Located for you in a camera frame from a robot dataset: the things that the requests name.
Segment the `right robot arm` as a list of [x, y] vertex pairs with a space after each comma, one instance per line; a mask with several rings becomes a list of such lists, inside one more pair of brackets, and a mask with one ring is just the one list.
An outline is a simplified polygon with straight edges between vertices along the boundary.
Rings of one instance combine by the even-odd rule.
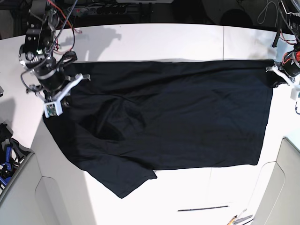
[[27, 93], [34, 93], [44, 103], [61, 101], [81, 80], [90, 79], [88, 74], [64, 74], [64, 68], [77, 60], [72, 48], [61, 52], [60, 60], [53, 55], [59, 49], [58, 39], [65, 26], [75, 32], [69, 18], [76, 4], [74, 1], [67, 15], [53, 0], [34, 0], [29, 9], [25, 42], [19, 51], [24, 68], [21, 75], [31, 73], [37, 78], [38, 85], [23, 85]]

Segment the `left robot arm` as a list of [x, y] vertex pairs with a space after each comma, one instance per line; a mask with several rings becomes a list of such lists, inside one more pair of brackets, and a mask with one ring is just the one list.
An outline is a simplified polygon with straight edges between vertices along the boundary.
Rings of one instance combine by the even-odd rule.
[[300, 75], [300, 2], [298, 0], [266, 1], [265, 8], [273, 4], [276, 8], [276, 35], [272, 47], [276, 48], [278, 41], [283, 40], [292, 46], [292, 50], [284, 53], [281, 61], [267, 67], [293, 87], [296, 77]]

